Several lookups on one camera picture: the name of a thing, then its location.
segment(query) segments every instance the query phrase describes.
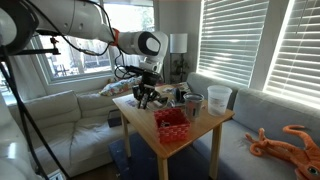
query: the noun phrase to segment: lamp shade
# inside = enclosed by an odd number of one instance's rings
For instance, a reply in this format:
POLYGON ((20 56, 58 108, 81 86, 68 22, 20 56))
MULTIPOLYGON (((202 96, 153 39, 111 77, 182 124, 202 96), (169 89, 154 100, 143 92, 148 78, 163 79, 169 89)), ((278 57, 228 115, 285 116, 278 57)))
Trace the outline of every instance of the lamp shade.
POLYGON ((186 53, 188 34, 170 34, 170 53, 186 53))

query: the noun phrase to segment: table leg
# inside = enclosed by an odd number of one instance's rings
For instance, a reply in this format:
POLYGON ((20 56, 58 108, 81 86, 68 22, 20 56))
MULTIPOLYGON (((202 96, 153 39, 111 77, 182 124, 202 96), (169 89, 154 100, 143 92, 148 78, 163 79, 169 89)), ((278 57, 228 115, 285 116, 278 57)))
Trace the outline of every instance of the table leg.
POLYGON ((211 161, 210 161, 209 176, 214 180, 217 179, 217 175, 218 175, 221 131, 222 131, 222 124, 220 124, 215 129, 213 129, 213 133, 212 133, 211 161))
POLYGON ((168 162, 167 159, 163 159, 157 156, 158 160, 158 173, 159 173, 159 180, 168 180, 168 162))
POLYGON ((124 148, 126 150, 127 156, 131 157, 131 148, 129 142, 129 133, 128 133, 128 121, 127 118, 121 113, 123 134, 124 134, 124 148))

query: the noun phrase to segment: couch cushion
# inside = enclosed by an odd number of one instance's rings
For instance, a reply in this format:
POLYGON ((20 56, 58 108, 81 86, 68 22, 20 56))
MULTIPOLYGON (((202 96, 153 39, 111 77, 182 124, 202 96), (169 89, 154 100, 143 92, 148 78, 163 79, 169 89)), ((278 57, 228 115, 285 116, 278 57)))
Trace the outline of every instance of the couch cushion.
POLYGON ((132 90, 123 92, 116 96, 101 96, 98 91, 78 94, 79 106, 83 118, 93 116, 106 116, 112 109, 117 109, 112 101, 113 98, 131 94, 132 90))
MULTIPOLYGON (((51 150, 58 158, 61 165, 66 168, 70 167, 70 148, 74 133, 74 123, 63 123, 56 126, 41 129, 41 134, 50 146, 51 150)), ((40 141, 35 132, 30 133, 35 152, 49 174, 57 169, 56 163, 52 160, 45 146, 40 141)))
MULTIPOLYGON (((81 117, 80 108, 77 101, 77 96, 73 91, 66 91, 41 98, 26 101, 30 115, 37 124, 39 129, 55 126, 61 123, 75 122, 81 117)), ((10 109, 13 117, 17 121, 20 128, 21 118, 17 107, 10 109)))
POLYGON ((237 86, 234 83, 230 83, 227 81, 217 80, 210 77, 206 77, 204 75, 192 72, 188 75, 187 83, 192 92, 199 93, 204 95, 205 99, 208 99, 208 87, 212 85, 222 85, 227 86, 232 89, 232 93, 229 98, 229 103, 227 108, 233 109, 234 100, 239 88, 243 88, 243 86, 237 86))
MULTIPOLYGON (((254 139, 257 139, 256 132, 234 120, 222 124, 218 179, 296 179, 295 166, 293 164, 268 154, 264 154, 262 157, 252 155, 249 150, 251 143, 245 138, 246 132, 249 132, 254 139)), ((205 155, 208 162, 211 138, 212 132, 205 134, 194 143, 194 147, 205 155)))
POLYGON ((265 129, 266 137, 304 147, 300 138, 286 134, 286 125, 304 125, 316 144, 320 145, 320 111, 309 106, 268 95, 253 89, 238 91, 234 104, 234 120, 257 132, 265 129))
POLYGON ((78 163, 108 152, 107 145, 123 137, 122 126, 110 128, 106 116, 79 120, 71 146, 71 163, 78 163))

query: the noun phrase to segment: red basket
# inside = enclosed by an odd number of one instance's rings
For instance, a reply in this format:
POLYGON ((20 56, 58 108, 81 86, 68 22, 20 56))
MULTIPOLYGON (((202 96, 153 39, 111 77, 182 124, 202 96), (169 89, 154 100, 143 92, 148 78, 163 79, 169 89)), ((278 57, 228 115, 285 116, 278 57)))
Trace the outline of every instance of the red basket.
POLYGON ((154 112, 160 143, 187 138, 190 122, 180 108, 158 110, 154 112))

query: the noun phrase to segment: gray couch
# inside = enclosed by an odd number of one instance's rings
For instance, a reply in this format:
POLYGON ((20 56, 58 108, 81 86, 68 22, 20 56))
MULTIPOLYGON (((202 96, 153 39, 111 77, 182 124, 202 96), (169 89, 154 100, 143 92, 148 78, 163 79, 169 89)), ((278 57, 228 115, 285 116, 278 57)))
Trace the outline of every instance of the gray couch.
MULTIPOLYGON (((303 148, 300 138, 284 133, 282 128, 291 124, 304 125, 307 127, 305 132, 320 145, 320 111, 317 109, 196 73, 189 74, 187 82, 193 92, 204 94, 206 98, 207 87, 210 85, 225 85, 233 89, 228 108, 233 109, 235 115, 222 126, 218 179, 296 179, 295 165, 267 154, 256 157, 250 153, 251 143, 245 138, 245 133, 248 132, 257 139, 258 129, 261 127, 265 129, 266 137, 303 148)), ((211 133, 194 143, 194 147, 208 162, 211 133)))

